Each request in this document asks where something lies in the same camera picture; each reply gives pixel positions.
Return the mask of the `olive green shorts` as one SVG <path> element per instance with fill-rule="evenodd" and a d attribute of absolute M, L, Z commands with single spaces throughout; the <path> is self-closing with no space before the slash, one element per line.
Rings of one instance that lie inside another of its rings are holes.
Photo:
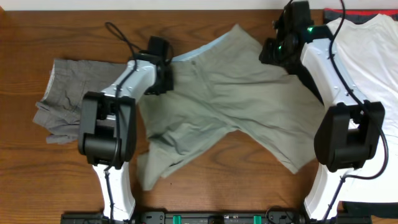
<path fill-rule="evenodd" d="M 239 130 L 289 171 L 315 158 L 325 109 L 296 75 L 263 64 L 260 43 L 240 26 L 172 61 L 174 89 L 143 96 L 139 109 L 149 150 L 137 158 L 144 190 Z"/>

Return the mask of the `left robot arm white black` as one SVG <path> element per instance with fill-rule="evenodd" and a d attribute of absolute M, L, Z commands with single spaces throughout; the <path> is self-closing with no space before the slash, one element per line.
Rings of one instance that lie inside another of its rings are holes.
<path fill-rule="evenodd" d="M 130 223 L 136 201 L 129 162 L 136 148 L 136 105 L 144 95 L 172 90 L 168 52 L 141 50 L 117 79 L 82 100 L 78 150 L 93 166 L 104 200 L 104 223 Z"/>

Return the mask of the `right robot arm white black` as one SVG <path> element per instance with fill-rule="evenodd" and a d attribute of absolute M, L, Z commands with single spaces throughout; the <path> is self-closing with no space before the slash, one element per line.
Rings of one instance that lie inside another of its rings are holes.
<path fill-rule="evenodd" d="M 372 159 L 382 131 L 385 109 L 358 89 L 334 47 L 337 32 L 317 26 L 307 1 L 289 1 L 265 41 L 259 60 L 283 67 L 319 99 L 325 116 L 313 146 L 319 163 L 304 201 L 304 223 L 365 223 L 365 218 L 338 215 L 339 194 L 347 180 L 358 179 Z"/>

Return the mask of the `black garment under shirt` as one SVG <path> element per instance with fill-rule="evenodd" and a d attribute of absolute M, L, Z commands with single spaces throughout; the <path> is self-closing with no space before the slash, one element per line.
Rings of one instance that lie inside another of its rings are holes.
<path fill-rule="evenodd" d="M 307 87 L 314 95 L 315 97 L 319 100 L 321 104 L 323 104 L 322 97 L 320 95 L 320 92 L 318 91 L 318 88 L 309 73 L 309 71 L 302 65 L 295 65 L 293 67 L 287 68 L 287 71 L 289 75 L 296 75 L 298 76 L 298 79 L 302 82 L 302 84 Z"/>

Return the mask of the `dark garment with red trim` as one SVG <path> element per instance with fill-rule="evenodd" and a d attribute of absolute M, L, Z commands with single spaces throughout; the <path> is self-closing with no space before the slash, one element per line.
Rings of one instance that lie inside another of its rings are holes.
<path fill-rule="evenodd" d="M 394 21 L 397 21 L 397 9 L 346 10 L 345 19 L 351 21 L 354 24 L 364 24 L 367 21 L 370 21 L 372 18 L 376 17 L 378 14 L 389 16 Z M 342 9 L 325 8 L 323 10 L 323 23 L 327 24 L 342 16 Z"/>

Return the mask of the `white t-shirt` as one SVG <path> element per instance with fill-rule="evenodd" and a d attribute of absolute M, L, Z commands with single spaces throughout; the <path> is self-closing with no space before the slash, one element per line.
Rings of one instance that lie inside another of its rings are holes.
<path fill-rule="evenodd" d="M 397 201 L 397 22 L 378 14 L 364 24 L 336 19 L 327 24 L 337 32 L 335 46 L 358 88 L 370 101 L 385 108 L 382 130 L 389 161 L 374 180 L 348 179 L 341 199 L 349 202 Z"/>

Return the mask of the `folded grey shorts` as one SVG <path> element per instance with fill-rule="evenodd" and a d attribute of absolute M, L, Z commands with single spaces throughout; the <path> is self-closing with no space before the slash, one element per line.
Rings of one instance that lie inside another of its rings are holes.
<path fill-rule="evenodd" d="M 77 140 L 81 101 L 88 91 L 100 92 L 125 71 L 121 63 L 55 59 L 43 98 L 36 102 L 33 122 L 50 132 L 48 144 Z"/>

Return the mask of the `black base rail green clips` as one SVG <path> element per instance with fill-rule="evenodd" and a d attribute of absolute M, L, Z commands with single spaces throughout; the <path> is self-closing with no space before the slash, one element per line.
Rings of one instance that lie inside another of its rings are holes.
<path fill-rule="evenodd" d="M 101 214 L 64 214 L 61 224 L 108 223 Z M 274 210 L 266 213 L 164 213 L 146 212 L 134 215 L 130 220 L 114 221 L 125 224 L 372 224 L 371 217 L 355 217 L 347 213 L 338 214 L 326 222 L 311 220 L 301 213 Z"/>

